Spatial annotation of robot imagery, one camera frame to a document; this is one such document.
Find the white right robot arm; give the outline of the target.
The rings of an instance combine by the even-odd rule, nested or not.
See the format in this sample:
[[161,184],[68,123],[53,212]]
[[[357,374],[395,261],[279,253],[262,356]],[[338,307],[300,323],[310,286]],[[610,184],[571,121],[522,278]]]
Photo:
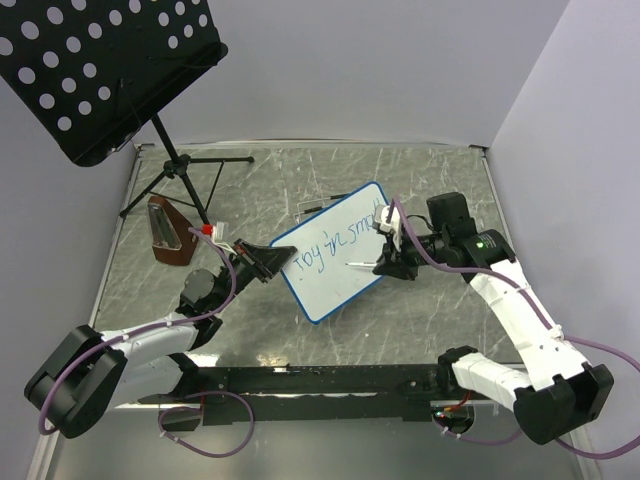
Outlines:
[[515,252],[495,229],[481,231],[459,192],[426,202],[428,235],[416,234],[398,202],[379,205],[373,227],[385,238],[376,275],[414,280],[429,265],[456,273],[498,319],[524,368],[496,363],[470,346],[440,355],[436,384],[448,398],[475,392],[512,411],[523,433],[544,445],[595,420],[613,387],[553,322],[533,293]]

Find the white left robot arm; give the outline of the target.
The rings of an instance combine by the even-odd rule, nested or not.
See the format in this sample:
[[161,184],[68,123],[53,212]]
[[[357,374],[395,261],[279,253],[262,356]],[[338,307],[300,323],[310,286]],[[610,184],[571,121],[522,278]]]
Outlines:
[[194,396],[198,368],[188,352],[214,337],[223,324],[220,313],[252,281],[269,282],[297,252],[242,239],[230,253],[213,249],[223,262],[219,272],[190,272],[173,312],[128,329],[99,332],[84,324],[66,335],[24,388],[39,412],[40,434],[73,439],[122,404],[153,395],[177,402]]

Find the white whiteboard marker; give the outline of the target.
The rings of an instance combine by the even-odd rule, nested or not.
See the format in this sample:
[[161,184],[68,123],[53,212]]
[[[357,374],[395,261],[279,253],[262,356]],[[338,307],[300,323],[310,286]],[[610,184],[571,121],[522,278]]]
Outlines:
[[355,268],[369,268],[373,269],[376,266],[374,262],[345,262],[346,266],[355,267]]

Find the blue framed whiteboard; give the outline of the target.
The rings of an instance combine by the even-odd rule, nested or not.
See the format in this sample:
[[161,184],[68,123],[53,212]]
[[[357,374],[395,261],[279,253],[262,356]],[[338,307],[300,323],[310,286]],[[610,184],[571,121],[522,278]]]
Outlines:
[[282,276],[309,322],[322,322],[382,279],[345,262],[378,259],[385,238],[373,217],[378,205],[387,204],[381,185],[371,181],[271,241],[272,247],[297,249]]

